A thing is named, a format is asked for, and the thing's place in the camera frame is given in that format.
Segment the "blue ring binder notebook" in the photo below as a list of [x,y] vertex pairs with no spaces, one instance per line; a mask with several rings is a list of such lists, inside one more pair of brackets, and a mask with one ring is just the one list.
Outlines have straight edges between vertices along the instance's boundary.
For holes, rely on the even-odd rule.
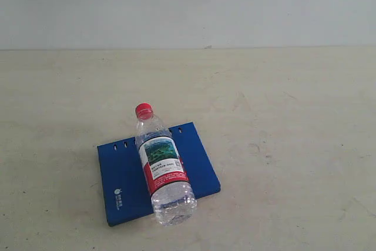
[[[200,199],[220,192],[221,184],[194,123],[170,129],[194,195]],[[116,226],[153,214],[135,138],[98,146],[106,219]]]

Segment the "clear plastic water bottle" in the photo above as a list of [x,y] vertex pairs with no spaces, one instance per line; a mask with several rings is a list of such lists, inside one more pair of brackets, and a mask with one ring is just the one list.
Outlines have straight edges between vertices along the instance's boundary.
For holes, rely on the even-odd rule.
[[137,105],[135,114],[135,144],[154,214],[163,226],[178,225],[190,218],[197,208],[180,153],[172,133],[154,114],[151,105]]

